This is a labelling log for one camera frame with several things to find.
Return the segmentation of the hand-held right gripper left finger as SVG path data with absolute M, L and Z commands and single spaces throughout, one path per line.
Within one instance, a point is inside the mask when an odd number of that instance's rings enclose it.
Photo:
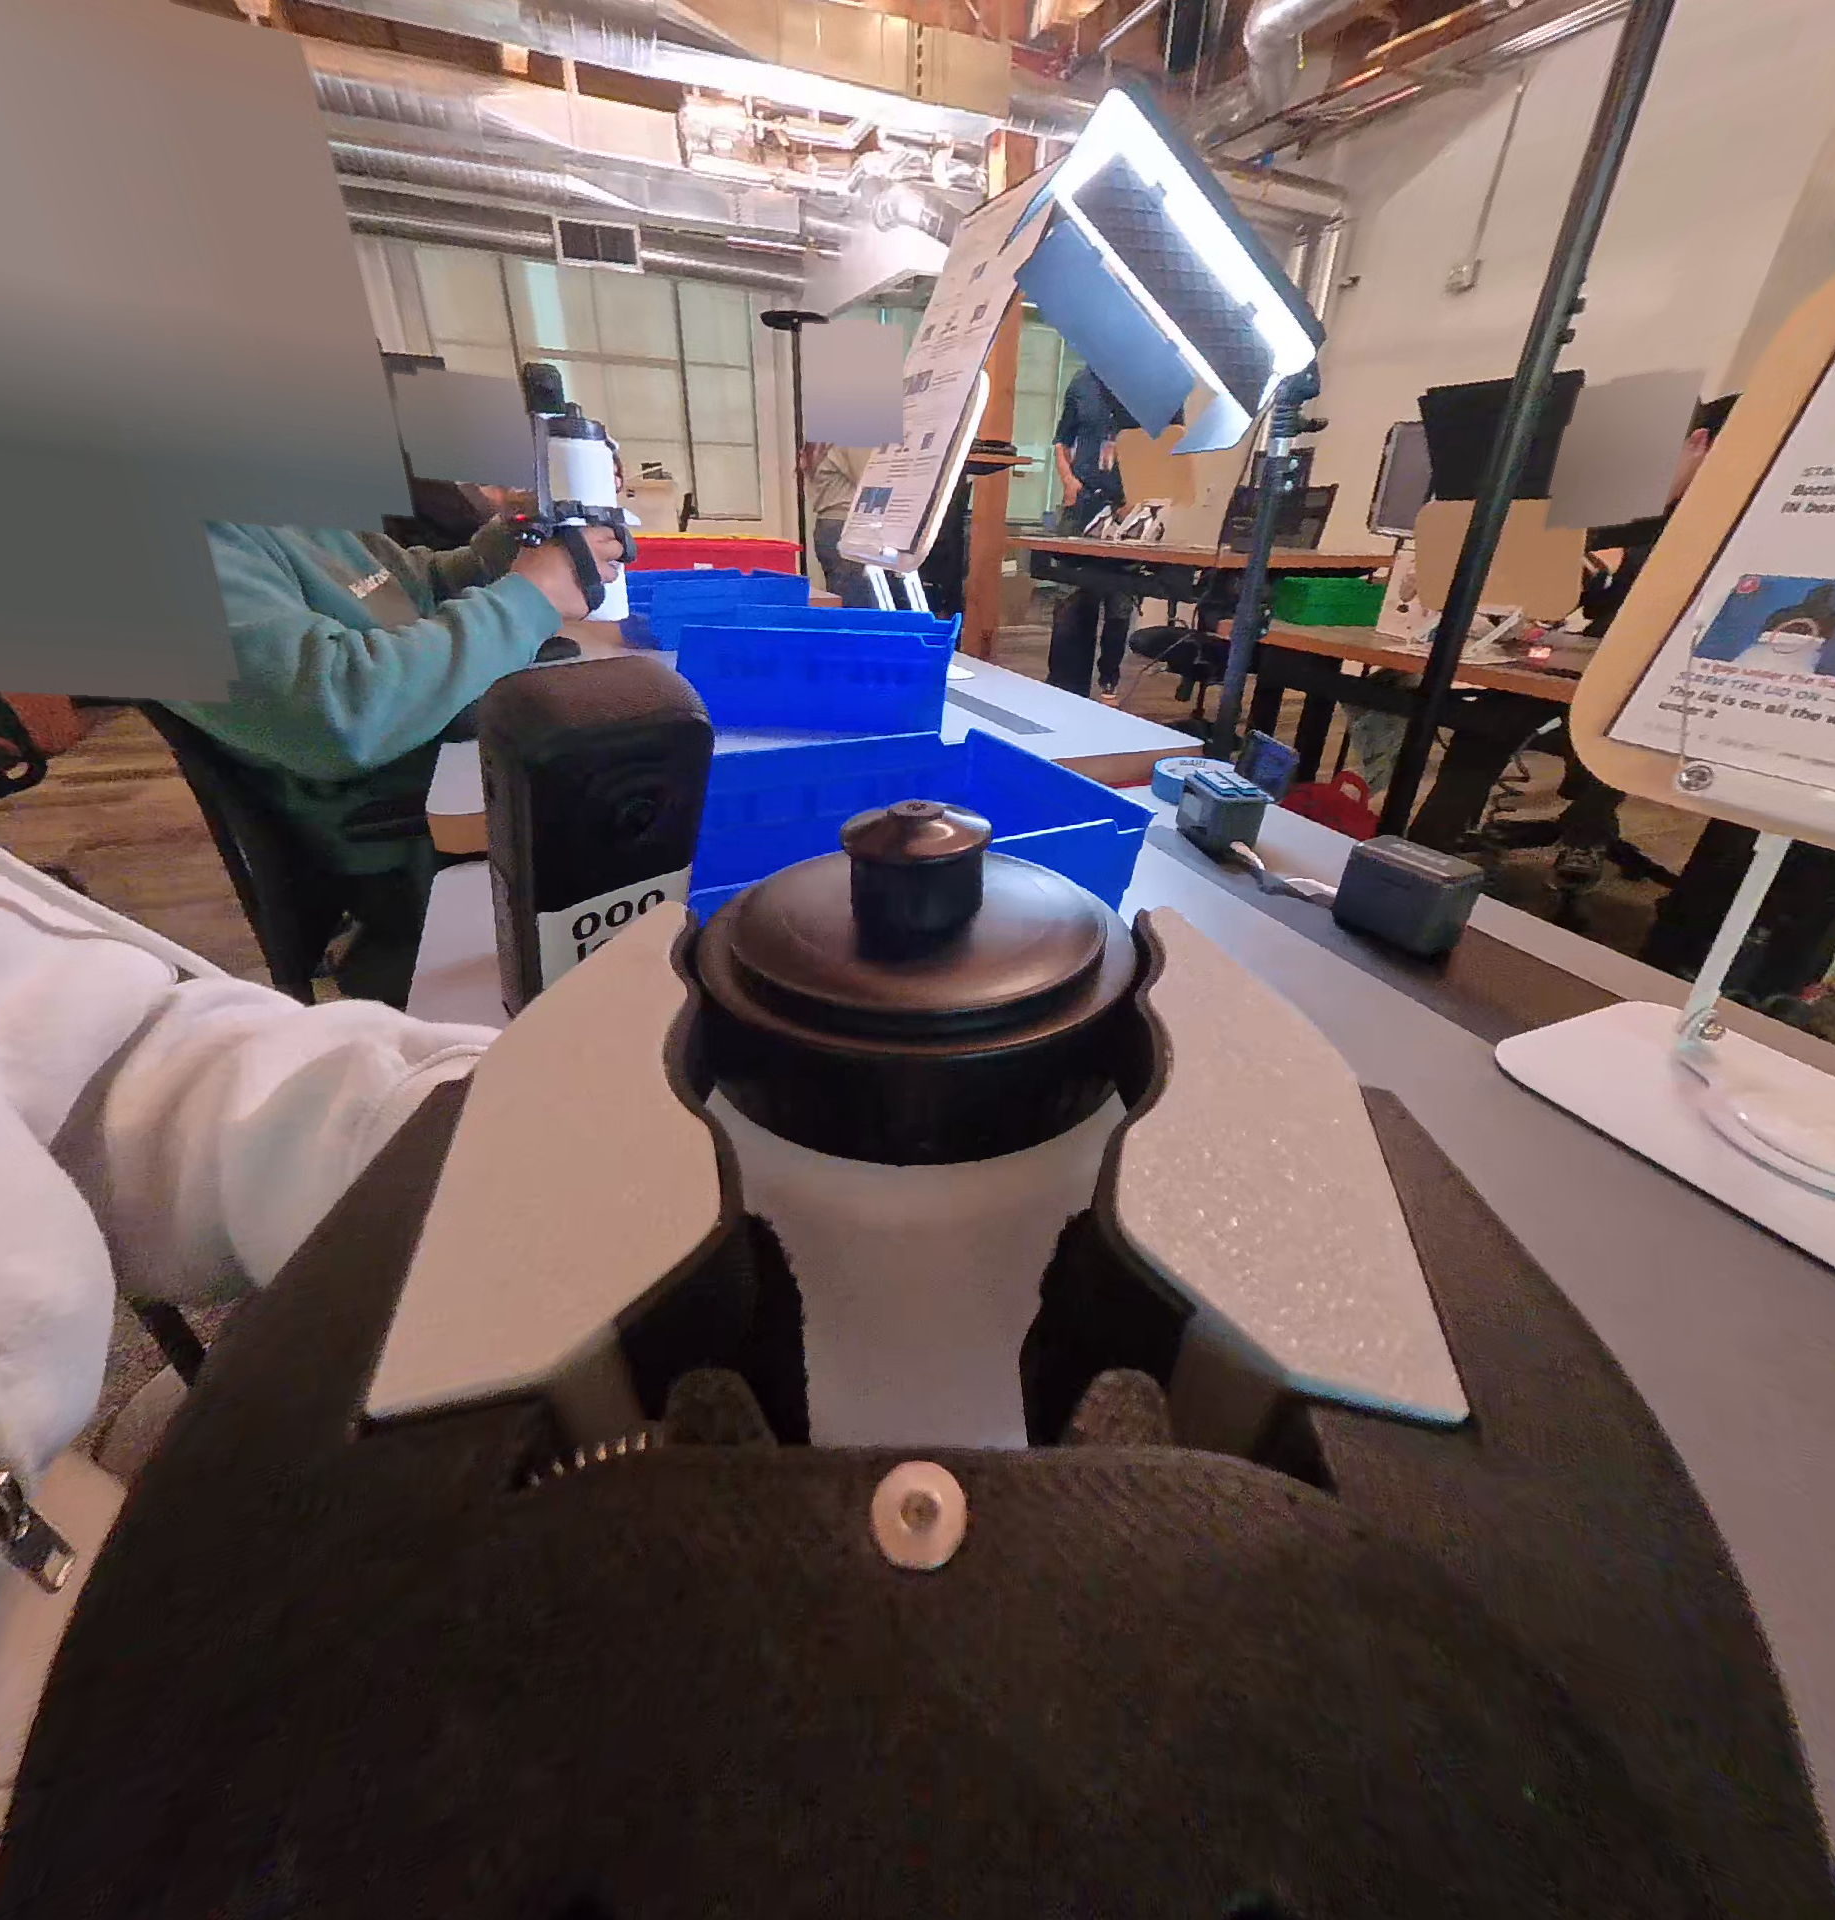
M 642 1422 L 626 1330 L 722 1244 L 737 1165 L 685 1089 L 695 933 L 660 903 L 477 1058 L 367 1419 L 538 1394 L 557 1422 Z

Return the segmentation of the grey power adapter box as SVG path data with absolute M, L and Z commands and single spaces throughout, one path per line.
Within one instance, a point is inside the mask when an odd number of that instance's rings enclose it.
M 1376 836 L 1352 845 L 1328 910 L 1343 930 L 1433 961 L 1457 947 L 1483 885 L 1483 868 L 1465 857 Z

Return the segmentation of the wooden instruction board stand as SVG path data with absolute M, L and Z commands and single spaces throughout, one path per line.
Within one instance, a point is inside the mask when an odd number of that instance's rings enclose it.
M 1835 275 L 1769 342 L 1572 700 L 1581 762 L 1753 845 L 1681 1006 L 1497 1045 L 1543 1102 L 1835 1269 L 1835 1078 L 1719 999 L 1796 842 L 1835 850 Z
M 840 551 L 913 573 L 947 517 L 988 399 L 985 360 L 1045 225 L 1054 161 L 967 214 L 904 353 L 904 432 L 865 462 Z

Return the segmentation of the small grey charger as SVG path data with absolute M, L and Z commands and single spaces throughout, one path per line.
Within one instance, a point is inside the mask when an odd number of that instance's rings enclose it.
M 1212 857 L 1251 857 L 1272 808 L 1268 793 L 1229 765 L 1191 765 L 1175 805 L 1175 829 Z

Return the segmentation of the wooden post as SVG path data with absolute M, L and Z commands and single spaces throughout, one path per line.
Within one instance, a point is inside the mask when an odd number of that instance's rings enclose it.
M 978 440 L 988 440 L 985 452 L 997 464 L 972 484 L 972 518 L 967 541 L 967 569 L 962 583 L 962 626 L 958 649 L 978 659 L 995 654 L 1000 627 L 1000 565 L 1008 551 L 1008 498 L 1013 452 L 1013 394 L 1018 369 L 1018 342 L 1023 326 L 1023 299 L 1013 293 L 992 346 L 984 360 L 988 394 L 978 421 Z

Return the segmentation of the grey tablet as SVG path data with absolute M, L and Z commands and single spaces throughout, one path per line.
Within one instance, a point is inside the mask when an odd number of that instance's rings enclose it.
M 1387 540 L 1415 535 L 1417 517 L 1432 498 L 1432 457 L 1421 420 L 1401 420 L 1385 434 L 1365 526 Z

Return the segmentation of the black bottle lid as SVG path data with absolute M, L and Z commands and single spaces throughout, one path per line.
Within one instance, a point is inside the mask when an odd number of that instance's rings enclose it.
M 995 850 L 978 812 L 908 798 L 745 887 L 695 945 L 704 1061 L 737 1113 L 877 1165 L 1062 1140 L 1117 1090 L 1132 928 Z

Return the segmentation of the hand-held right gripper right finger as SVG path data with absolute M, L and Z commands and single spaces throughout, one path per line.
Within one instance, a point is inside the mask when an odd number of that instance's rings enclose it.
M 1289 1403 L 1469 1422 L 1362 1082 L 1334 1040 L 1172 909 L 1139 914 L 1156 1076 L 1102 1214 L 1178 1297 L 1188 1448 L 1254 1448 Z

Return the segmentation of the black monitor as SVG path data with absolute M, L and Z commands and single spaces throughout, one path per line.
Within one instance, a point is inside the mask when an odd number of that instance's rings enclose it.
M 1529 440 L 1513 498 L 1549 498 L 1560 443 L 1585 387 L 1585 370 L 1559 370 Z M 1509 406 L 1512 377 L 1427 387 L 1417 399 L 1437 500 L 1474 500 Z

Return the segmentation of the white plastic bottle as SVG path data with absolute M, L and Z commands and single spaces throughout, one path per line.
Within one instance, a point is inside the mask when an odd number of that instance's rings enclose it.
M 774 1230 L 804 1309 L 808 1440 L 907 1457 L 1027 1447 L 1021 1347 L 1065 1223 L 1124 1121 L 1117 1092 L 1056 1140 L 967 1163 L 881 1165 L 707 1104 L 744 1211 Z

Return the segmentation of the red plastic bin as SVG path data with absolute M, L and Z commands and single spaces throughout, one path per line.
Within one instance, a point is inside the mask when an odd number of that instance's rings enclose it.
M 793 540 L 770 535 L 728 534 L 650 534 L 634 535 L 636 556 L 630 568 L 646 569 L 734 569 L 742 573 L 774 572 L 795 577 L 802 572 L 802 548 Z

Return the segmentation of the person's left forearm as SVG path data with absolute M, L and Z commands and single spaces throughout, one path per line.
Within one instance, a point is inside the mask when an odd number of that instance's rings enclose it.
M 493 1039 L 191 970 L 0 849 L 0 1322 L 268 1284 Z

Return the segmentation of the blue plastic bin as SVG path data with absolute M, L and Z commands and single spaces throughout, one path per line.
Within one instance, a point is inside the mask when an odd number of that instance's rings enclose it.
M 716 735 L 873 737 L 937 732 L 954 627 L 808 610 L 797 622 L 695 622 L 675 669 Z
M 736 568 L 626 569 L 622 641 L 636 649 L 675 650 L 691 624 L 736 622 L 749 609 L 808 607 L 802 573 Z
M 871 735 L 716 747 L 689 905 L 706 922 L 737 890 L 840 849 L 845 822 L 910 798 L 978 812 L 992 850 L 1068 877 L 1118 905 L 1151 817 L 1145 805 L 990 732 Z

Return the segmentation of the long wooden table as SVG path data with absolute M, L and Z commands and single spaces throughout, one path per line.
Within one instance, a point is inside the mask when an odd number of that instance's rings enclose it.
M 1170 612 L 1172 609 L 1178 609 L 1183 614 L 1190 614 L 1199 569 L 1231 564 L 1218 545 L 1191 545 L 1163 540 L 1102 540 L 1030 534 L 1015 535 L 1012 548 L 1029 558 L 1029 577 L 1036 583 L 1054 587 L 1064 596 L 1075 585 L 1100 590 L 1122 590 L 1136 598 L 1139 609 L 1142 609 L 1145 601 L 1157 601 L 1163 610 Z M 1349 556 L 1308 551 L 1301 554 L 1289 552 L 1280 558 L 1273 554 L 1268 556 L 1268 627 L 1257 644 L 1246 684 L 1246 715 L 1251 727 L 1261 731 L 1272 728 L 1278 720 L 1281 695 L 1290 689 L 1305 695 L 1310 715 L 1332 712 L 1349 689 L 1363 689 L 1363 680 L 1343 674 L 1338 659 L 1290 647 L 1289 624 L 1272 617 L 1272 581 L 1283 573 L 1325 572 L 1369 578 L 1383 565 L 1385 554 Z M 1199 738 L 1208 738 L 1216 706 L 1218 694 L 1208 706 L 1212 718 L 1206 722 L 1194 722 L 1190 718 L 1190 704 L 1178 703 L 1176 727 Z

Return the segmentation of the studio light panel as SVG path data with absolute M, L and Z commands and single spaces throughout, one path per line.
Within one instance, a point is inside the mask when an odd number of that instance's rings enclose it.
M 1124 421 L 1182 452 L 1238 445 L 1321 391 L 1325 324 L 1142 83 L 1111 88 L 1068 155 L 1027 181 L 1013 270 Z

